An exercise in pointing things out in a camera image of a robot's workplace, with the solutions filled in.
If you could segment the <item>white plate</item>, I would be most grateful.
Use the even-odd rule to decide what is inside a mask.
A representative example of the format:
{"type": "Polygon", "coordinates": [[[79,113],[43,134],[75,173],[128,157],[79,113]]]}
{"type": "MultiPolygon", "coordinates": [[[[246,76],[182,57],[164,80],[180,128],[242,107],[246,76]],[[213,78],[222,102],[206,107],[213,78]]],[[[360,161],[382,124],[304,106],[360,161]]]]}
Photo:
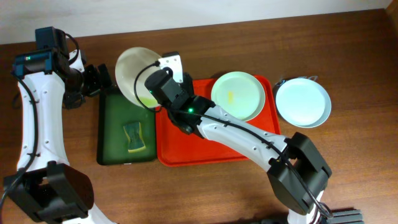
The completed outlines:
{"type": "MultiPolygon", "coordinates": [[[[134,82],[141,70],[158,61],[158,59],[160,59],[159,54],[144,47],[133,47],[127,49],[119,56],[115,68],[117,86],[121,93],[131,103],[142,107],[135,96],[134,82]]],[[[149,90],[144,85],[148,76],[157,70],[157,67],[148,68],[139,76],[136,83],[136,92],[138,97],[148,108],[156,108],[159,106],[156,99],[150,94],[149,90]]]]}

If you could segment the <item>yellow green sponge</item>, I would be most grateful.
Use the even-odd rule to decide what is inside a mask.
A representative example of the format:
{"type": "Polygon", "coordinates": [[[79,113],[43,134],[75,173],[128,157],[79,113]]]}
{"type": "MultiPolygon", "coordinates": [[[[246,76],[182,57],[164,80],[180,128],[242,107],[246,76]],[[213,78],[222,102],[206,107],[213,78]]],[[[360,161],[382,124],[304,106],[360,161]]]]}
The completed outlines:
{"type": "Polygon", "coordinates": [[[123,126],[124,133],[127,137],[127,150],[129,153],[139,152],[146,149],[146,144],[142,136],[141,123],[135,121],[123,126]]]}

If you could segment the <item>light green plate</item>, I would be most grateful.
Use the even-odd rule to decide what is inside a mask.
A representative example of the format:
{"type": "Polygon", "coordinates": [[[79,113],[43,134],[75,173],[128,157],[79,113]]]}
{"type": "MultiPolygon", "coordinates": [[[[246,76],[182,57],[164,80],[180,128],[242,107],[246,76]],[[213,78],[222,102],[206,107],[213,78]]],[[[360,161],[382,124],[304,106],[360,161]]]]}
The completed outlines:
{"type": "Polygon", "coordinates": [[[262,83],[253,75],[229,72],[215,81],[211,100],[235,118],[250,121],[264,108],[266,93],[262,83]]]}

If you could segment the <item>light blue plate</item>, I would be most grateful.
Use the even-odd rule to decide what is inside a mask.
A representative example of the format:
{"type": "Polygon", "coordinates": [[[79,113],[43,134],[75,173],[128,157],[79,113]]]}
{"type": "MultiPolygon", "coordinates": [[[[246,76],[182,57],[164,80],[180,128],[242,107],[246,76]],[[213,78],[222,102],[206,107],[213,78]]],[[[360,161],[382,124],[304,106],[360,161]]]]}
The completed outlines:
{"type": "Polygon", "coordinates": [[[300,128],[315,128],[331,115],[332,103],[328,92],[311,77],[282,80],[274,87],[278,114],[300,128]]]}

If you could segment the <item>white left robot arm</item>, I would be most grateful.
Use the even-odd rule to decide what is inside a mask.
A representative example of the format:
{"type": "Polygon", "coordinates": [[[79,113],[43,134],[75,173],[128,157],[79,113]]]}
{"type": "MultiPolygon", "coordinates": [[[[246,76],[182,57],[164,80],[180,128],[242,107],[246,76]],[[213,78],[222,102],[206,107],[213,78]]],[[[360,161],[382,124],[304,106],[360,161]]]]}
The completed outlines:
{"type": "Polygon", "coordinates": [[[97,84],[80,50],[18,55],[12,75],[22,99],[22,148],[17,172],[4,178],[4,195],[40,223],[111,223],[94,203],[89,177],[70,167],[62,109],[92,95],[97,84]]]}

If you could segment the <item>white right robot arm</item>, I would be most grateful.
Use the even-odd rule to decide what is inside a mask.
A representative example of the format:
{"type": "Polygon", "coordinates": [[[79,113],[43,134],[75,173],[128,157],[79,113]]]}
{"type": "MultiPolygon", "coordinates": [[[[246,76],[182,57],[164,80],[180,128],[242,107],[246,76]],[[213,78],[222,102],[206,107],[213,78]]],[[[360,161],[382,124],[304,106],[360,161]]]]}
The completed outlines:
{"type": "Polygon", "coordinates": [[[267,173],[275,196],[287,208],[291,223],[319,223],[333,218],[320,201],[332,171],[304,134],[291,138],[272,134],[230,115],[214,101],[193,92],[191,76],[183,72],[179,53],[161,56],[159,70],[146,88],[167,110],[172,124],[185,134],[228,146],[267,173]]]}

